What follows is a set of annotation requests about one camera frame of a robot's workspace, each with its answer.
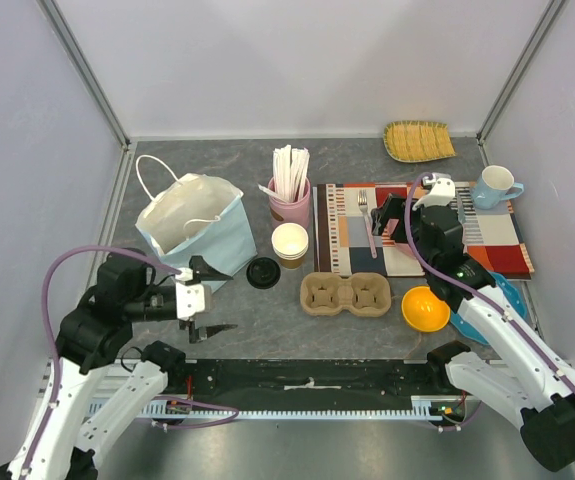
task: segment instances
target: woven basket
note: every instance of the woven basket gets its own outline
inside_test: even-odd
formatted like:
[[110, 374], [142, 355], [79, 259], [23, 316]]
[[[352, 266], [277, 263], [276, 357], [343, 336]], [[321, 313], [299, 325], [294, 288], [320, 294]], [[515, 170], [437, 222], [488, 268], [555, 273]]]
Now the woven basket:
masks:
[[383, 140], [387, 153], [399, 162], [419, 163], [456, 156], [445, 123], [392, 122], [385, 127]]

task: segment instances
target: mug handle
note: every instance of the mug handle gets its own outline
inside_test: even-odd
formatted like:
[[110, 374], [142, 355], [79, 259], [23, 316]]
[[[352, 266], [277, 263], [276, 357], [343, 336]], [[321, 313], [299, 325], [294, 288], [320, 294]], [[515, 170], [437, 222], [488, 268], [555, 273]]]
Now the mug handle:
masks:
[[515, 188], [518, 191], [505, 194], [505, 196], [502, 198], [503, 200], [511, 200], [512, 198], [516, 198], [525, 191], [525, 186], [522, 183], [514, 183], [509, 190], [512, 188]]

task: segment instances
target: blue plate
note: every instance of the blue plate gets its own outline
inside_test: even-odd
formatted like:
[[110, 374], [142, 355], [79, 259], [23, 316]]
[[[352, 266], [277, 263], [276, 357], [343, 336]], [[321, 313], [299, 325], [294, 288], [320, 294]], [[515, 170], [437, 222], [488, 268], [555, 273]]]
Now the blue plate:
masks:
[[[509, 283], [509, 281], [500, 273], [489, 273], [491, 273], [496, 279], [496, 284], [505, 293], [505, 297], [507, 297], [511, 306], [514, 307], [516, 313], [525, 318], [525, 315], [527, 314], [527, 306], [525, 305], [523, 297], [520, 295], [518, 289]], [[482, 343], [483, 345], [489, 345], [489, 342], [485, 340], [485, 337], [478, 333], [478, 330], [472, 327], [469, 323], [465, 322], [457, 313], [452, 311], [449, 321], [462, 336], [467, 337], [470, 340], [474, 340], [475, 342]]]

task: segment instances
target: yellow bowl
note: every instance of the yellow bowl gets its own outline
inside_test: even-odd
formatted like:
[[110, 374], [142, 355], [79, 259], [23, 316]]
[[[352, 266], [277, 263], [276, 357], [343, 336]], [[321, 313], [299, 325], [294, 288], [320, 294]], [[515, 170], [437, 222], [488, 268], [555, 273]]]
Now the yellow bowl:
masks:
[[449, 306], [431, 293], [429, 287], [409, 290], [401, 304], [403, 317], [410, 327], [419, 332], [437, 332], [449, 322]]

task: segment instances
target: pink container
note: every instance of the pink container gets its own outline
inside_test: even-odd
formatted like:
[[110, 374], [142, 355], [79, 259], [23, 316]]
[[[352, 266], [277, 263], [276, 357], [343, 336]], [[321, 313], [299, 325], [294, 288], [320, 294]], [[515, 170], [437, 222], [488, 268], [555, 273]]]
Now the pink container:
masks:
[[[274, 179], [267, 185], [274, 191]], [[311, 210], [311, 186], [309, 179], [305, 184], [305, 195], [294, 203], [285, 203], [269, 197], [269, 210], [271, 211], [271, 224], [276, 228], [283, 223], [297, 223], [304, 229], [309, 226], [309, 216]]]

